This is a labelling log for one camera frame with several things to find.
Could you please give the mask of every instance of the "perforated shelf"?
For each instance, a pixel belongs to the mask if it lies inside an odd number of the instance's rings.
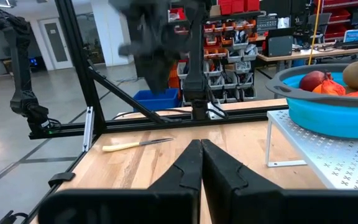
[[[267,116],[328,188],[358,189],[358,139],[303,129],[290,119],[288,110],[269,111]]]

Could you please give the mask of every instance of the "knife handle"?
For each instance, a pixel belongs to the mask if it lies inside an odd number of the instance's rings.
[[[132,143],[125,143],[125,144],[118,144],[116,146],[103,146],[102,150],[104,152],[115,152],[123,149],[128,149],[130,147],[139,146],[140,142],[132,142]]]

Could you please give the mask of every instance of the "knife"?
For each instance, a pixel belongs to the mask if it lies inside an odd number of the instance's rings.
[[[125,144],[118,144],[116,146],[103,146],[102,151],[104,151],[104,152],[114,152],[114,151],[119,151],[119,150],[123,150],[123,149],[128,149],[128,148],[131,148],[131,147],[145,146],[145,145],[148,145],[148,144],[155,144],[155,143],[171,141],[171,140],[173,140],[173,138],[156,139],[156,140],[143,141],[143,142],[132,142],[132,143],[125,143]]]

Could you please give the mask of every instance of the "door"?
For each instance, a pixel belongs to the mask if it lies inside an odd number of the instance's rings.
[[[46,19],[39,22],[55,69],[72,68],[73,64],[59,19]]]

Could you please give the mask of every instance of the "blue bin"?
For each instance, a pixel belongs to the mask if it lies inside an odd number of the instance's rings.
[[[170,88],[165,90],[165,93],[154,95],[150,90],[141,90],[136,93],[134,99],[152,111],[176,108],[179,105],[178,91],[177,88]]]
[[[294,123],[316,133],[358,139],[358,97],[331,96],[299,89],[300,80],[309,72],[329,71],[334,81],[346,86],[342,71],[348,64],[310,65],[277,73],[266,87],[287,98]]]

